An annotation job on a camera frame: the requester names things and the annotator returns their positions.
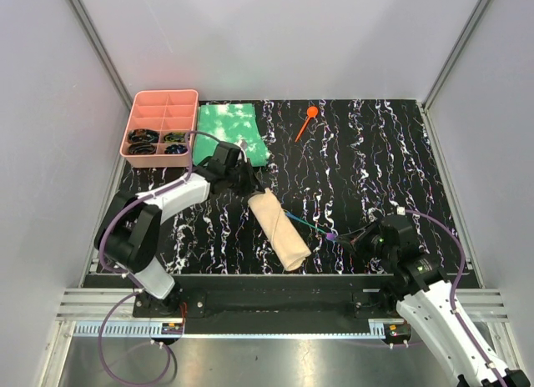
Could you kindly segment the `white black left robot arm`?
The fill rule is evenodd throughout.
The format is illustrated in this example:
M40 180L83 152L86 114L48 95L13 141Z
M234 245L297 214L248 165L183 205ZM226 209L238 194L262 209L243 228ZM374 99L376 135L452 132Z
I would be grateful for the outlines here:
M199 165L189 165L183 176L145 192L117 192L99 225L93 245L103 266L129 278L140 293L151 298L151 307L161 316L174 315L180 297L174 278L156 258L162 224L196 204L227 190L250 198L263 194L254 168L245 153L246 142L218 142L214 152Z

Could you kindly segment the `beige cloth napkin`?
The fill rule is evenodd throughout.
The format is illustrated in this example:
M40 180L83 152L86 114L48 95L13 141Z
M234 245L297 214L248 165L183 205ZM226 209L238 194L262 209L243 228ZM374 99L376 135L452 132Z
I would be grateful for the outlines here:
M283 268L286 271L297 270L311 255L311 251L274 193L269 188L263 193L256 193L249 198L248 205Z

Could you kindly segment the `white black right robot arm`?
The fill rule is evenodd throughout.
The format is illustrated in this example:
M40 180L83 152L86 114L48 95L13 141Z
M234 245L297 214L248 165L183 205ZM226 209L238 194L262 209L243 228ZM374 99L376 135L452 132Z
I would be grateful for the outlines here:
M328 234L355 257L378 258L393 280L379 292L378 305L400 316L421 337L452 386L528 386L521 369L499 358L456 296L458 283L425 254L416 228L404 214L389 214L349 234Z

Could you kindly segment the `teal plastic utensil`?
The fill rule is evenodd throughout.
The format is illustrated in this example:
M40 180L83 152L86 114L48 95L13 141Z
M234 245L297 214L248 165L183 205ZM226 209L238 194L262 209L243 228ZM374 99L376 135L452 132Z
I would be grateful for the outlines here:
M316 226L316 225L313 225L295 215L293 215L292 213L288 212L288 211L285 211L285 215L286 217L288 217L289 219L292 219L300 224L304 224L306 225L307 227L317 231L318 233L321 233L321 234L327 234L328 232L324 231L323 229L321 229L320 227Z

